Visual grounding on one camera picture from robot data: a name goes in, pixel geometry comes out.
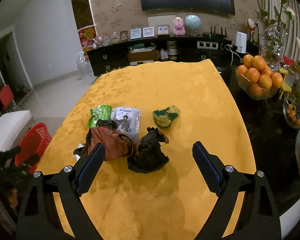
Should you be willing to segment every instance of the black marble table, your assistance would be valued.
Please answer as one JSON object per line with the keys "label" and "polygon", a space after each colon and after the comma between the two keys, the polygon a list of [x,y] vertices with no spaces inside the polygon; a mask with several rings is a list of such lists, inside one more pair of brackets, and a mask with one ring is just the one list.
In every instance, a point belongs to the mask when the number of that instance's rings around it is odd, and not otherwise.
{"label": "black marble table", "polygon": [[295,156],[298,130],[286,123],[279,93],[271,99],[253,100],[240,89],[235,68],[218,70],[246,125],[256,168],[266,174],[282,215],[300,199],[300,176]]}

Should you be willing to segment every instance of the blue globe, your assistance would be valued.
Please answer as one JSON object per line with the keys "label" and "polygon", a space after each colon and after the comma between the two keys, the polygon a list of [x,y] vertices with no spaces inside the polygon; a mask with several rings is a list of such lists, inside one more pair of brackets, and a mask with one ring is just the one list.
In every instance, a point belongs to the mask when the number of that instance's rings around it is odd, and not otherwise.
{"label": "blue globe", "polygon": [[201,20],[197,15],[188,15],[185,19],[185,26],[192,31],[197,31],[201,27]]}

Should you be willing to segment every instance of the metal screw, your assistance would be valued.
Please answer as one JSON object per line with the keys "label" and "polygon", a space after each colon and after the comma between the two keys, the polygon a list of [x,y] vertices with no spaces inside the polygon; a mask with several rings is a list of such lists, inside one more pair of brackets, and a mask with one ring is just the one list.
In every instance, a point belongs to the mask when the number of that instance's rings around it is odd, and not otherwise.
{"label": "metal screw", "polygon": [[41,175],[41,172],[40,172],[40,171],[36,171],[36,172],[33,174],[33,176],[34,176],[35,178],[39,177],[40,175]]}
{"label": "metal screw", "polygon": [[230,165],[227,165],[226,166],[226,171],[232,172],[232,171],[234,171],[234,168],[232,166],[230,166]]}
{"label": "metal screw", "polygon": [[262,178],[265,174],[262,171],[257,171],[257,175]]}
{"label": "metal screw", "polygon": [[66,166],[66,167],[64,167],[63,171],[64,172],[70,172],[70,171],[72,171],[72,166]]}

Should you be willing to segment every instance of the pink stuffed animal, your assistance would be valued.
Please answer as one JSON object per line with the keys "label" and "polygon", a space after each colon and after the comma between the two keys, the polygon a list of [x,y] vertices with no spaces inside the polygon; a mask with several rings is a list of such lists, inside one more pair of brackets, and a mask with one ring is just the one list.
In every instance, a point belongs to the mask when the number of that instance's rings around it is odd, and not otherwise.
{"label": "pink stuffed animal", "polygon": [[176,17],[173,20],[173,23],[174,23],[173,34],[185,35],[186,31],[185,28],[183,27],[183,19],[181,19],[180,17]]}

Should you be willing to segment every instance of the doorway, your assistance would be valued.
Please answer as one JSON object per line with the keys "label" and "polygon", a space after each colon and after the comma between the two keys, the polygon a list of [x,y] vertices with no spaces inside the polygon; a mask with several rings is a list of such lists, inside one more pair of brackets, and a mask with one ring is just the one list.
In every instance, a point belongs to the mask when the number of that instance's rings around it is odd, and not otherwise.
{"label": "doorway", "polygon": [[31,86],[12,32],[0,38],[0,72],[5,84],[11,88],[15,103],[20,104],[31,92]]}

